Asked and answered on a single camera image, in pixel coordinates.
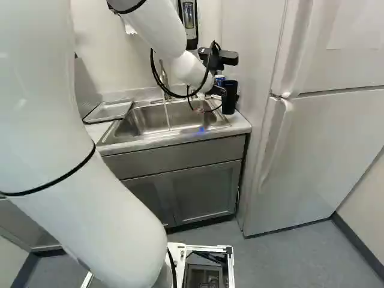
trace running water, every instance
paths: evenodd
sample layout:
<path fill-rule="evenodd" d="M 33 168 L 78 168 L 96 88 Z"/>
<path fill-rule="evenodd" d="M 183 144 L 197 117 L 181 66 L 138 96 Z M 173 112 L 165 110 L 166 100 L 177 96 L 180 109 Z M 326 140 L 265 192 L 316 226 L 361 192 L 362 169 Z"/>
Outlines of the running water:
<path fill-rule="evenodd" d="M 169 123 L 169 116 L 168 116 L 168 109 L 167 109 L 167 100 L 166 100 L 166 93 L 163 91 L 163 103 L 164 103 L 164 111 L 166 112 L 166 119 L 167 119 L 167 125 L 168 125 L 168 130 L 170 131 L 170 123 Z"/>

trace sink cabinet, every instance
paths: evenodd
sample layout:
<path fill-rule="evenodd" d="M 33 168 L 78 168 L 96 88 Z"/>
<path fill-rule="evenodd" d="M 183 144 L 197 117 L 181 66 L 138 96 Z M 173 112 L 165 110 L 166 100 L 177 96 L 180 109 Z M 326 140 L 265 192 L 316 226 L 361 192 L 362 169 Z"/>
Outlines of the sink cabinet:
<path fill-rule="evenodd" d="M 122 181 L 168 227 L 235 212 L 241 160 Z"/>
<path fill-rule="evenodd" d="M 244 145 L 240 135 L 103 159 L 168 228 L 235 213 Z"/>

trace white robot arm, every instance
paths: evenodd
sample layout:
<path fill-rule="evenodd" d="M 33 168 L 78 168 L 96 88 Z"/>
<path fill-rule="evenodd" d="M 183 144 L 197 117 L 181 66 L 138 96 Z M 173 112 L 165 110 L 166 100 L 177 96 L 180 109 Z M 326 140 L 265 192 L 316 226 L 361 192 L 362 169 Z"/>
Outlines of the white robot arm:
<path fill-rule="evenodd" d="M 178 79 L 195 88 L 200 86 L 206 68 L 185 50 L 185 28 L 169 0 L 108 0 L 108 3 L 161 59 L 171 64 Z M 208 92 L 213 85 L 214 78 L 209 73 L 200 91 Z"/>
<path fill-rule="evenodd" d="M 110 0 L 181 80 L 204 66 L 169 0 Z M 110 287 L 166 287 L 159 220 L 103 163 L 74 97 L 69 0 L 13 0 L 0 10 L 0 193 Z M 209 75 L 202 92 L 210 90 Z"/>

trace stainless steel sink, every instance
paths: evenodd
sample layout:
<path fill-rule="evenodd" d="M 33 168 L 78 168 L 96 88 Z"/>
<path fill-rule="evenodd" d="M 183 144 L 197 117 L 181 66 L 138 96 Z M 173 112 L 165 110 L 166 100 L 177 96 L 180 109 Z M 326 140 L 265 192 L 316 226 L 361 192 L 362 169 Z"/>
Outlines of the stainless steel sink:
<path fill-rule="evenodd" d="M 212 110 L 216 104 L 212 100 L 193 100 L 192 106 Z M 192 111 L 186 100 L 173 100 L 166 103 L 140 101 L 121 121 L 116 121 L 101 138 L 102 145 L 127 142 L 139 139 L 165 137 L 185 133 L 203 133 L 213 129 L 228 127 L 229 123 L 220 109 L 202 113 Z"/>

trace gray carpet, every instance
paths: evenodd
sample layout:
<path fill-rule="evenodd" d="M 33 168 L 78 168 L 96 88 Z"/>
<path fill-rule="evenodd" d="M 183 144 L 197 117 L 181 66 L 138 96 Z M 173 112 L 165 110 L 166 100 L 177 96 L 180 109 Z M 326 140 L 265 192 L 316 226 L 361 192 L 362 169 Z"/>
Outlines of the gray carpet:
<path fill-rule="evenodd" d="M 169 235 L 170 242 L 232 245 L 236 288 L 383 288 L 330 221 L 244 239 L 235 220 Z M 78 288 L 86 271 L 68 256 L 41 259 L 29 288 Z M 91 288 L 105 288 L 94 283 Z"/>

